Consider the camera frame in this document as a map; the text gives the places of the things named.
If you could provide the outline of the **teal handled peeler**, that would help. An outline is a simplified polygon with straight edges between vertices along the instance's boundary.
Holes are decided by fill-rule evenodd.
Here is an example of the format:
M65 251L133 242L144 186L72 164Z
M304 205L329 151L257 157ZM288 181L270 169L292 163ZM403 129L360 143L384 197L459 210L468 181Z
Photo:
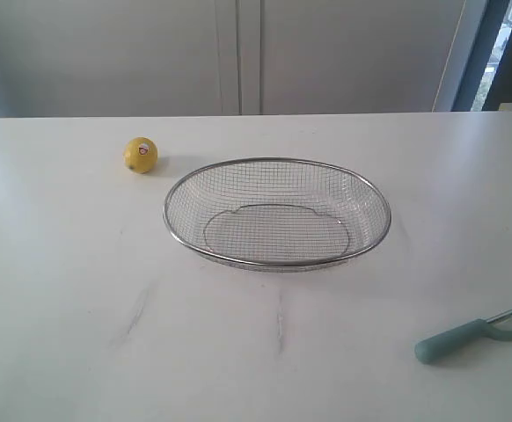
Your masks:
M512 309L488 319L478 318L425 338L415 345L414 354L422 364L432 364L480 338L512 341Z

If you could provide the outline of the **yellow lemon with sticker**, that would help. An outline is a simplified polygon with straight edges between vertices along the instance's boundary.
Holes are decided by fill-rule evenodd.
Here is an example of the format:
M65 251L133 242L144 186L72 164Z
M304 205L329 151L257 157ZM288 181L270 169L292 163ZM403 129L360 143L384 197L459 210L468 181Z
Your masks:
M154 169L158 160L156 144L149 138L136 137L125 147L123 162L125 166L139 174L147 173Z

